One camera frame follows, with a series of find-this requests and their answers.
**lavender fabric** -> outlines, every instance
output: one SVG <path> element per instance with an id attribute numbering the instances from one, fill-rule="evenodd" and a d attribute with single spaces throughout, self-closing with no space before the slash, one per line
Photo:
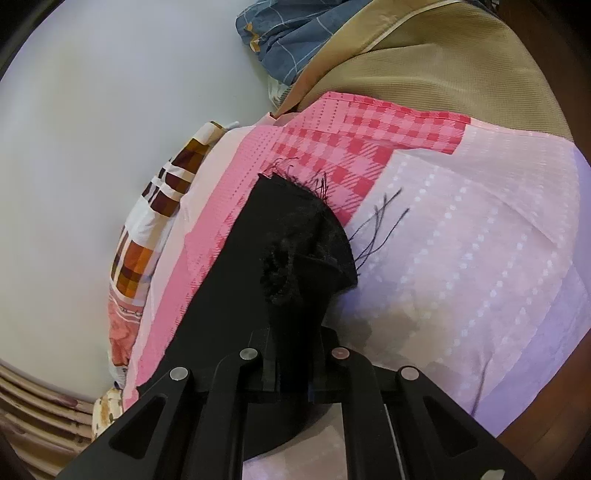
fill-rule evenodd
<path id="1" fill-rule="evenodd" d="M 579 230 L 573 265 L 519 361 L 476 409 L 476 420 L 493 435 L 499 435 L 529 406 L 591 329 L 591 170 L 584 156 L 574 147 L 573 159 L 580 192 Z"/>

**tan fabric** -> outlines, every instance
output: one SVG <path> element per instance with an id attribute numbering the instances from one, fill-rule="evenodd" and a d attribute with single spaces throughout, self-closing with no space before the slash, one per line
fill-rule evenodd
<path id="1" fill-rule="evenodd" d="M 409 3 L 423 5 L 409 13 Z M 374 0 L 337 35 L 304 69 L 281 111 L 296 105 L 301 111 L 334 90 L 571 140 L 558 102 L 525 47 L 478 7 Z"/>

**striped cloth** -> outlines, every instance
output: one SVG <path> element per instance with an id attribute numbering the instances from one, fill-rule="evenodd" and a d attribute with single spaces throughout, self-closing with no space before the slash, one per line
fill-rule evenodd
<path id="1" fill-rule="evenodd" d="M 111 267 L 109 340 L 111 373 L 125 384 L 131 348 L 150 288 L 150 280 L 170 233 L 180 199 L 189 190 L 206 153 L 225 130 L 208 122 L 173 159 L 166 162 L 125 221 Z"/>

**metal screw head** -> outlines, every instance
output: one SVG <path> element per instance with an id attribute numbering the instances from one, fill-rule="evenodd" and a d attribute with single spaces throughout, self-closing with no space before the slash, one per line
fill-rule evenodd
<path id="1" fill-rule="evenodd" d="M 189 370 L 187 370 L 185 367 L 174 367 L 170 371 L 170 378 L 176 381 L 184 380 L 185 378 L 187 378 L 188 374 Z"/>
<path id="2" fill-rule="evenodd" d="M 400 372 L 402 378 L 405 380 L 416 380 L 418 378 L 418 370 L 414 367 L 404 367 Z"/>
<path id="3" fill-rule="evenodd" d="M 254 348 L 245 348 L 240 350 L 240 358 L 243 360 L 253 360 L 258 355 L 258 352 Z"/>
<path id="4" fill-rule="evenodd" d="M 351 353 L 344 346 L 338 346 L 333 348 L 330 354 L 337 360 L 345 360 Z"/>

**bedsheet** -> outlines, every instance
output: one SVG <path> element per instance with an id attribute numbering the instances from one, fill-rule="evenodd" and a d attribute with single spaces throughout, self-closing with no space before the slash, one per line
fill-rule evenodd
<path id="1" fill-rule="evenodd" d="M 329 92 L 298 115 L 226 134 L 191 189 L 156 268 L 124 407 L 155 371 L 259 172 L 326 175 L 359 287 L 326 324 L 374 364 L 414 364 L 494 435 L 527 408 L 591 326 L 591 172 L 574 144 L 451 112 Z M 409 213 L 390 233 L 402 212 Z M 244 478 L 346 475 L 338 406 Z"/>

